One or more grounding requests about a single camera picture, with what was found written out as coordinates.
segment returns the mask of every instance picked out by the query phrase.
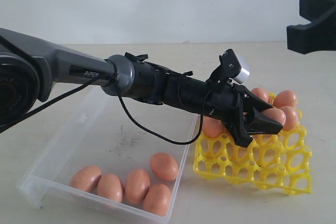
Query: clear plastic container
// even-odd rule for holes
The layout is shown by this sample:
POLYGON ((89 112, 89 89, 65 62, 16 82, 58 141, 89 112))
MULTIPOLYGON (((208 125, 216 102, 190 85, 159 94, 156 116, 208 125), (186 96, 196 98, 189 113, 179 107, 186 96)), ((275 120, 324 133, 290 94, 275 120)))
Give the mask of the clear plastic container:
MULTIPOLYGON (((185 142, 195 135, 197 117, 168 106, 155 106, 124 100, 133 117, 170 139, 185 142)), ((106 95, 100 87, 93 87, 74 115, 50 141, 18 188, 33 208, 41 208, 48 194, 81 204, 132 223, 167 223, 171 217, 189 146, 170 144, 144 132, 134 125, 118 98, 106 95), (149 160, 157 152, 172 155, 180 165, 177 179, 168 185, 172 192, 170 208, 160 217, 118 203, 96 194, 86 193, 68 186, 71 177, 87 165, 97 165, 103 173, 119 176, 123 183, 135 168, 148 171, 151 184, 163 182, 150 170, 149 160)))

